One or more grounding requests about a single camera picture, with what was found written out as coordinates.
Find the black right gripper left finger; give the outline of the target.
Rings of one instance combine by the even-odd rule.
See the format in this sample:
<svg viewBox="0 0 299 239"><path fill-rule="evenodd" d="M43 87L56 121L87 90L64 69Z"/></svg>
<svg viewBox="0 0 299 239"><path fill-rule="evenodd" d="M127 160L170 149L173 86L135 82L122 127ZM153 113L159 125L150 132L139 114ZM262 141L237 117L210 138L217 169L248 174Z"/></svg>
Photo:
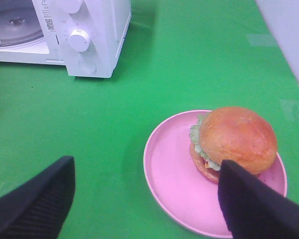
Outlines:
<svg viewBox="0 0 299 239"><path fill-rule="evenodd" d="M56 239L75 194L75 162L63 156L0 197L0 239Z"/></svg>

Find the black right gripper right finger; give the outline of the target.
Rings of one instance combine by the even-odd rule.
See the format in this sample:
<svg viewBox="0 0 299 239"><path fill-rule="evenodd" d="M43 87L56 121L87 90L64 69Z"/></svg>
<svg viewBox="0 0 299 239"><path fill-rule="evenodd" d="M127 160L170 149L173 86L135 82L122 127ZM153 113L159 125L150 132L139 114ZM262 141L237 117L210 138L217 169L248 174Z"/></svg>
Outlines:
<svg viewBox="0 0 299 239"><path fill-rule="evenodd" d="M299 205L232 160L221 164L218 201L235 239L299 239Z"/></svg>

